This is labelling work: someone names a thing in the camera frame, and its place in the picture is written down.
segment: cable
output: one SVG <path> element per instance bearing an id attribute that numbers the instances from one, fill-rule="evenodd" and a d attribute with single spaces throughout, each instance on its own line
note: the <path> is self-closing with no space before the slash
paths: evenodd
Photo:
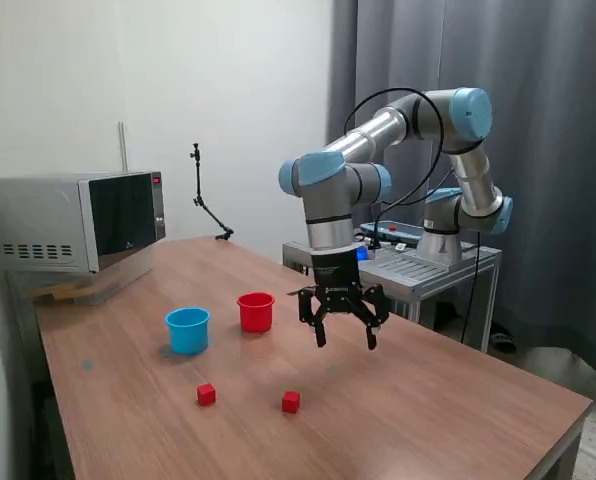
<path id="1" fill-rule="evenodd" d="M 476 240 L 476 271 L 474 272 L 474 280 L 471 282 L 471 293 L 469 294 L 469 301 L 467 302 L 467 312 L 465 313 L 465 323 L 462 326 L 462 334 L 460 335 L 460 343 L 465 343 L 465 333 L 467 332 L 467 323 L 469 322 L 469 313 L 471 312 L 471 304 L 474 300 L 474 292 L 476 291 L 476 278 L 478 278 L 478 264 L 480 263 L 480 232 Z"/>
<path id="2" fill-rule="evenodd" d="M 447 173 L 445 173 L 445 176 L 442 177 L 442 180 L 440 180 L 440 182 L 438 182 L 438 185 L 436 185 L 433 190 L 429 190 L 429 192 L 427 192 L 427 195 L 425 195 L 424 197 L 420 197 L 416 200 L 412 200 L 411 202 L 407 202 L 407 203 L 400 203 L 397 206 L 398 207 L 408 207 L 410 205 L 415 205 L 416 203 L 420 203 L 423 200 L 427 200 L 429 197 L 431 197 L 434 193 L 436 193 L 438 191 L 438 189 L 440 187 L 443 186 L 443 184 L 447 181 L 447 179 L 449 178 L 449 175 L 451 175 L 453 173 L 454 169 L 450 168 L 449 171 Z M 380 202 L 383 205 L 392 205 L 391 202 Z"/>
<path id="3" fill-rule="evenodd" d="M 440 155 L 442 153 L 442 147 L 443 147 L 443 144 L 444 144 L 444 141 L 445 141 L 445 124 L 442 121 L 442 115 L 440 115 L 440 111 L 438 110 L 438 107 L 436 107 L 436 104 L 427 95 L 425 95 L 423 92 L 421 92 L 419 90 L 416 90 L 415 88 L 409 88 L 409 87 L 385 88 L 384 90 L 379 90 L 378 92 L 375 92 L 375 93 L 369 95 L 368 97 L 366 97 L 358 105 L 356 105 L 356 107 L 353 109 L 353 111 L 347 117 L 347 120 L 345 120 L 345 126 L 344 126 L 344 132 L 345 132 L 345 134 L 347 133 L 349 122 L 351 121 L 351 119 L 353 118 L 353 116 L 355 115 L 355 113 L 363 105 L 365 105 L 368 101 L 370 101 L 371 99 L 377 97 L 378 95 L 383 95 L 383 94 L 389 93 L 389 92 L 409 92 L 409 93 L 414 93 L 414 94 L 418 95 L 420 98 L 422 98 L 425 102 L 427 102 L 429 104 L 429 106 L 431 107 L 431 109 L 436 114 L 436 117 L 438 118 L 438 133 L 439 133 L 439 137 L 440 138 L 438 139 L 438 148 L 436 149 L 436 155 L 435 155 L 434 160 L 433 160 L 433 162 L 431 164 L 431 167 L 429 168 L 429 171 L 427 172 L 427 174 L 420 181 L 420 183 L 418 183 L 418 185 L 416 185 L 416 187 L 413 190 L 409 191 L 407 194 L 403 195 L 401 198 L 399 198 L 398 200 L 396 200 L 395 202 L 393 202 L 391 205 L 389 205 L 387 208 L 385 208 L 383 211 L 381 211 L 378 214 L 378 216 L 376 217 L 376 221 L 374 222 L 373 241 L 372 241 L 372 245 L 371 245 L 372 248 L 380 248 L 380 242 L 378 240 L 378 222 L 380 221 L 380 219 L 389 210 L 391 210 L 391 209 L 395 208 L 396 206 L 402 204 L 402 202 L 404 202 L 409 197 L 411 197 L 414 193 L 416 193 L 427 182 L 427 180 L 429 180 L 429 177 L 431 177 L 431 174 L 435 170 L 436 165 L 438 165 L 438 160 L 440 160 Z"/>

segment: floor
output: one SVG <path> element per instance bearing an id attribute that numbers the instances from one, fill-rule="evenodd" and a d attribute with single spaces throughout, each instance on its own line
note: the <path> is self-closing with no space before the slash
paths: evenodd
<path id="1" fill-rule="evenodd" d="M 596 372 L 568 350 L 558 348 L 534 348 L 516 355 L 490 353 L 593 399 L 593 410 L 587 418 L 583 430 L 581 451 L 576 461 L 574 479 L 596 480 L 596 459 L 582 451 L 591 449 L 596 452 Z"/>

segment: blue cup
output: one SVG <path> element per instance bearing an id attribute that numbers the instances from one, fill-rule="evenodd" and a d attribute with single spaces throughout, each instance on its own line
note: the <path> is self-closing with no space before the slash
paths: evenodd
<path id="1" fill-rule="evenodd" d="M 185 307 L 165 317 L 171 349 L 179 355 L 196 355 L 209 344 L 209 312 L 204 308 Z"/>

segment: red cube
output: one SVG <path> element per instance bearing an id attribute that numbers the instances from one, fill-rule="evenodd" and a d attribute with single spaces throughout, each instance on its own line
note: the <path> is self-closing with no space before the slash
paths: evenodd
<path id="1" fill-rule="evenodd" d="M 203 407 L 211 405 L 216 401 L 216 389 L 211 383 L 200 385 L 196 393 L 198 394 L 198 403 Z"/>
<path id="2" fill-rule="evenodd" d="M 298 413 L 300 408 L 300 394 L 298 392 L 285 392 L 282 397 L 282 411 L 286 413 Z"/>

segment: microwave vent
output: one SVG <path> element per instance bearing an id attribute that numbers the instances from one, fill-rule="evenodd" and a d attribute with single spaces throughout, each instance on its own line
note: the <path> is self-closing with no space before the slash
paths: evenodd
<path id="1" fill-rule="evenodd" d="M 6 256 L 17 256 L 23 260 L 59 260 L 64 257 L 72 257 L 74 252 L 71 245 L 26 245 L 4 243 L 2 251 Z"/>

